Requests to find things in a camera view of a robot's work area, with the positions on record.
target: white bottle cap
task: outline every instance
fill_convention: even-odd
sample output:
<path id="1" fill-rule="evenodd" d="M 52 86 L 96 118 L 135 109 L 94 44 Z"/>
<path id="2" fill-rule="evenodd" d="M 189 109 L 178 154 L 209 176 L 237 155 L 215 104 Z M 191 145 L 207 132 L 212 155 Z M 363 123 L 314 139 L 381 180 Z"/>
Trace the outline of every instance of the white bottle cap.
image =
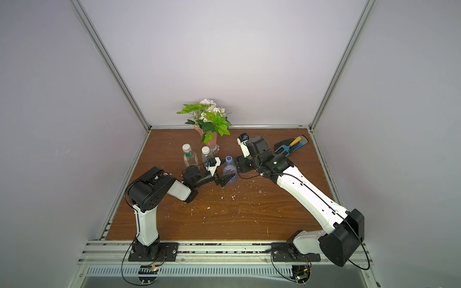
<path id="1" fill-rule="evenodd" d="M 190 144 L 184 144 L 183 145 L 183 152 L 184 153 L 189 153 L 190 151 L 192 151 L 192 148 L 190 147 Z"/>
<path id="2" fill-rule="evenodd" d="M 208 154 L 208 153 L 210 153 L 210 147 L 204 146 L 204 147 L 202 148 L 202 153 L 205 154 L 205 155 Z"/>

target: metal vent grille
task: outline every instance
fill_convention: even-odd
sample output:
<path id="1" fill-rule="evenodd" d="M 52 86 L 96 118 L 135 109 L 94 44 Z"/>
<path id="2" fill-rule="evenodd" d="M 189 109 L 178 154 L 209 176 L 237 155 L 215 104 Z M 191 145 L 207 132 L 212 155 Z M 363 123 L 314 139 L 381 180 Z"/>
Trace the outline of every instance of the metal vent grille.
<path id="1" fill-rule="evenodd" d="M 124 276 L 137 276 L 140 265 L 123 265 Z M 87 276 L 120 276 L 120 265 L 91 265 Z"/>
<path id="2" fill-rule="evenodd" d="M 140 265 L 123 267 L 126 276 L 137 276 L 144 269 Z M 291 276 L 291 265 L 276 265 L 276 268 L 285 277 Z M 120 276 L 119 265 L 91 265 L 88 276 Z M 225 277 L 280 277 L 271 265 L 192 265 L 192 264 L 164 264 L 160 267 L 158 276 L 191 277 L 191 276 L 225 276 Z"/>

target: aluminum frame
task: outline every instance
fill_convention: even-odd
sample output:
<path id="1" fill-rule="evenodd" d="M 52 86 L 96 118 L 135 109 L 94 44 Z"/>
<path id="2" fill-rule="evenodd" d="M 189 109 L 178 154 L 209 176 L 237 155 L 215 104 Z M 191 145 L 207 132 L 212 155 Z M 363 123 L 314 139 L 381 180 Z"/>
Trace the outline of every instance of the aluminum frame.
<path id="1" fill-rule="evenodd" d="M 210 265 L 246 265 L 246 267 L 272 268 L 271 254 L 265 251 L 271 247 L 272 241 L 177 241 L 179 243 L 175 262 L 168 262 L 170 268 L 185 267 L 185 264 L 194 264 L 195 267 L 209 267 Z M 131 241 L 88 241 L 71 276 L 67 288 L 79 288 L 83 283 L 86 273 L 91 267 L 103 265 L 118 269 L 121 260 L 129 249 Z M 313 265 L 334 265 L 328 261 L 324 254 L 320 254 L 321 261 Z M 356 251 L 350 258 L 361 267 L 367 266 L 363 251 Z M 150 262 L 126 262 L 127 267 L 139 267 Z M 305 262 L 277 262 L 277 268 L 286 265 L 304 264 Z M 378 288 L 381 283 L 377 277 L 376 269 L 370 260 L 370 270 L 362 271 L 364 281 L 369 288 Z"/>
<path id="2" fill-rule="evenodd" d="M 309 128 L 312 131 L 314 131 L 315 127 L 317 127 L 320 117 L 322 117 L 323 111 L 325 110 L 325 107 L 328 101 L 330 100 L 330 97 L 333 94 L 333 91 L 336 85 L 338 84 L 339 79 L 341 78 L 341 74 L 343 73 L 344 68 L 346 67 L 350 55 L 352 54 L 352 51 L 363 30 L 363 27 L 365 26 L 370 16 L 370 13 L 373 10 L 377 1 L 378 0 L 367 0 L 367 2 L 365 3 L 365 7 L 363 8 L 362 13 L 360 14 L 359 21 L 357 21 L 357 24 L 355 25 L 354 31 L 352 32 L 349 42 L 346 45 L 346 49 L 344 50 L 343 55 L 339 60 L 338 66 L 336 67 L 335 73 L 333 74 L 333 78 L 331 79 L 330 84 L 328 84 L 328 88 L 326 89 L 325 95 L 322 99 L 322 102 L 320 103 L 320 107 L 317 110 L 317 113 L 315 113 L 312 123 L 309 125 Z"/>
<path id="3" fill-rule="evenodd" d="M 308 129 L 308 124 L 232 124 L 229 126 L 230 129 Z M 153 125 L 153 129 L 192 129 L 190 124 L 179 124 L 179 125 Z"/>
<path id="4" fill-rule="evenodd" d="M 72 8 L 77 15 L 77 18 L 80 20 L 82 23 L 83 27 L 86 29 L 88 36 L 90 40 L 92 41 L 94 47 L 98 51 L 98 53 L 101 55 L 103 58 L 104 62 L 106 63 L 107 67 L 109 68 L 109 71 L 112 73 L 112 75 L 115 78 L 115 81 L 117 81 L 117 84 L 120 86 L 120 89 L 122 89 L 123 94 L 125 95 L 125 98 L 127 99 L 128 103 L 130 104 L 131 108 L 133 109 L 134 113 L 139 119 L 139 122 L 143 126 L 145 130 L 150 130 L 151 125 L 147 122 L 146 118 L 144 117 L 143 113 L 141 112 L 141 109 L 139 108 L 138 104 L 136 103 L 135 98 L 133 97 L 133 94 L 131 94 L 130 89 L 128 89 L 128 86 L 126 85 L 125 80 L 123 79 L 122 75 L 120 74 L 120 71 L 117 69 L 112 57 L 110 56 L 108 50 L 104 46 L 104 43 L 102 42 L 101 37 L 99 36 L 98 32 L 96 31 L 95 26 L 91 22 L 91 20 L 88 17 L 88 14 L 86 13 L 83 5 L 81 4 L 80 0 L 69 0 L 69 2 L 72 5 Z"/>
<path id="5" fill-rule="evenodd" d="M 99 236 L 98 236 L 99 240 L 104 239 L 107 236 L 107 232 L 109 231 L 109 228 L 112 224 L 112 220 L 115 216 L 115 213 L 117 213 L 117 209 L 120 204 L 120 201 L 122 200 L 124 196 L 125 189 L 130 184 L 131 176 L 133 175 L 136 165 L 138 164 L 139 158 L 141 157 L 141 153 L 144 150 L 144 146 L 146 145 L 146 142 L 149 139 L 149 135 L 150 135 L 150 130 L 146 131 L 146 134 L 144 135 L 141 145 L 139 146 L 138 151 L 136 152 L 135 158 L 133 159 L 133 162 L 131 163 L 130 169 L 128 170 L 128 173 L 125 176 L 125 179 L 123 182 L 124 184 L 122 187 L 120 187 L 117 197 L 115 198 L 115 201 L 112 204 L 109 214 L 104 222 L 105 224 L 103 228 L 101 229 L 101 232 L 99 233 Z"/>
<path id="6" fill-rule="evenodd" d="M 341 197 L 339 196 L 338 189 L 336 188 L 336 184 L 333 180 L 333 177 L 331 176 L 331 172 L 330 172 L 330 169 L 328 168 L 328 164 L 326 163 L 322 150 L 320 149 L 317 139 L 315 138 L 315 133 L 311 131 L 310 129 L 308 131 L 309 131 L 309 135 L 311 136 L 311 140 L 314 145 L 315 151 L 317 152 L 317 157 L 319 158 L 323 173 L 325 174 L 326 182 L 328 184 L 328 187 L 330 188 L 331 195 L 333 196 L 333 199 L 336 203 L 338 203 L 341 206 L 344 206 L 343 202 L 341 201 Z"/>

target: bottle cap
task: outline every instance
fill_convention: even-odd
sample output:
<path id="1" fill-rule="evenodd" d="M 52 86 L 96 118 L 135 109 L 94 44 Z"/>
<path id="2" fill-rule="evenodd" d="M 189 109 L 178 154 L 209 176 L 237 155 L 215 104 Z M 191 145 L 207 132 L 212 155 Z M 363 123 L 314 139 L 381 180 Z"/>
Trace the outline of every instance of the bottle cap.
<path id="1" fill-rule="evenodd" d="M 190 144 L 186 143 L 186 144 L 183 145 L 183 152 L 184 153 L 189 153 L 191 151 L 192 151 L 192 148 L 190 147 Z"/>

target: pink vase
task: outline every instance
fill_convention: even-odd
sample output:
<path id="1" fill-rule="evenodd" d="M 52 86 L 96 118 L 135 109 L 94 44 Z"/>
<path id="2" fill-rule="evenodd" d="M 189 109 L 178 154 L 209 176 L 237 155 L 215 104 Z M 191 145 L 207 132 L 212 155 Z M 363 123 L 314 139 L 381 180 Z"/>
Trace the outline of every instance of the pink vase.
<path id="1" fill-rule="evenodd" d="M 200 127 L 194 126 L 194 129 L 197 130 L 197 132 L 199 132 L 200 137 L 203 136 L 203 130 Z M 210 147 L 210 150 L 211 152 L 213 152 L 213 155 L 218 153 L 219 151 L 219 146 L 217 142 L 218 142 L 218 134 L 216 132 L 213 132 L 213 140 L 208 141 L 208 143 L 206 144 L 208 147 Z"/>

